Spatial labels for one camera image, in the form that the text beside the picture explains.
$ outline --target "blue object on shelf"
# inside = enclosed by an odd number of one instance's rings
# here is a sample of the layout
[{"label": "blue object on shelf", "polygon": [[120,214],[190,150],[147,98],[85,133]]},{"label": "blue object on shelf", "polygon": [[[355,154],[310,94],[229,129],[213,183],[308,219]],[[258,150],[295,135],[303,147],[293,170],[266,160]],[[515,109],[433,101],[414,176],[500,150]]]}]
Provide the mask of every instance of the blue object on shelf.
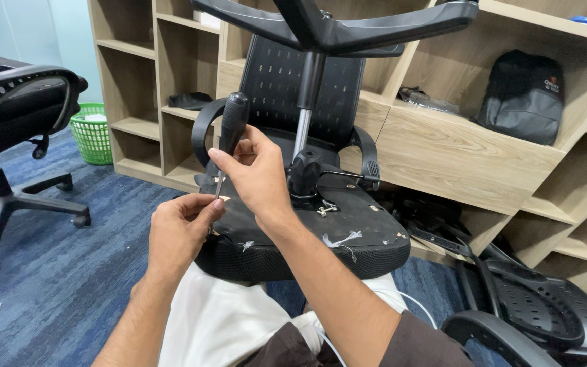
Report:
[{"label": "blue object on shelf", "polygon": [[570,20],[575,21],[577,23],[587,24],[587,16],[583,16],[583,15],[575,15],[572,18],[570,18]]}]

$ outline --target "blue carpet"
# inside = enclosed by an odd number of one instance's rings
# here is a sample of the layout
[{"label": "blue carpet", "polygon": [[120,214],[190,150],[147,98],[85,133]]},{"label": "blue carpet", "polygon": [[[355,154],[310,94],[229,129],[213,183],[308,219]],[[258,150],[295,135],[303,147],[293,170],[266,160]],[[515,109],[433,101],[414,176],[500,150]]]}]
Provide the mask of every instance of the blue carpet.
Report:
[{"label": "blue carpet", "polygon": [[[84,163],[69,129],[53,135],[42,161],[31,158],[32,149],[21,144],[0,154],[11,183],[71,172],[73,191],[51,188],[41,195],[87,204],[93,223],[77,229],[67,214],[13,214],[0,242],[0,366],[88,366],[146,269],[151,213],[181,192]],[[393,277],[439,325],[465,309],[448,266],[412,257]],[[302,311],[305,297],[295,282],[268,283],[267,289],[290,315]],[[481,344],[469,342],[467,349],[477,366],[508,366]]]}]

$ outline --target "black screwdriver handle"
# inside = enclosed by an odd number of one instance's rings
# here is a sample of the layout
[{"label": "black screwdriver handle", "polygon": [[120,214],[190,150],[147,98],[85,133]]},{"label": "black screwdriver handle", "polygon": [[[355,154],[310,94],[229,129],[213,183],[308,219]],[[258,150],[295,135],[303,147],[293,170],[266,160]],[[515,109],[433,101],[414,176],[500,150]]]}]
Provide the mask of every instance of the black screwdriver handle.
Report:
[{"label": "black screwdriver handle", "polygon": [[233,155],[235,147],[241,139],[246,124],[249,122],[250,99],[241,92],[235,92],[228,96],[226,107],[221,120],[221,139],[219,149]]}]

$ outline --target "detached backrest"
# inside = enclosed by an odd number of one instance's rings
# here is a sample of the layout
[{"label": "detached backrest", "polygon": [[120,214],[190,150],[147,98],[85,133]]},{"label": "detached backrest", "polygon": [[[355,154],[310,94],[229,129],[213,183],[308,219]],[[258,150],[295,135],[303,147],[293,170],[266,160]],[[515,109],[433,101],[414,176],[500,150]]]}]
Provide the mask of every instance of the detached backrest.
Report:
[{"label": "detached backrest", "polygon": [[[350,141],[364,59],[328,57],[308,137],[342,149]],[[296,134],[305,53],[253,36],[240,91],[250,97],[249,124]]]}]

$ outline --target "screwdriver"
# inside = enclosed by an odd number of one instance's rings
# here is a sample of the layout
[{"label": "screwdriver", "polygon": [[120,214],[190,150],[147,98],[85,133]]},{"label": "screwdriver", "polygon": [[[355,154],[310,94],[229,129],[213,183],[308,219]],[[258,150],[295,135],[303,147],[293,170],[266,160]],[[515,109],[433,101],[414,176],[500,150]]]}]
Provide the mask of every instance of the screwdriver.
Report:
[{"label": "screwdriver", "polygon": [[[226,100],[221,120],[221,139],[218,148],[227,154],[233,155],[235,148],[246,131],[246,124],[249,122],[250,100],[241,92],[231,93]],[[216,184],[215,200],[221,194],[221,184],[226,174],[218,170],[218,183]],[[210,224],[209,234],[214,231],[214,224]]]}]

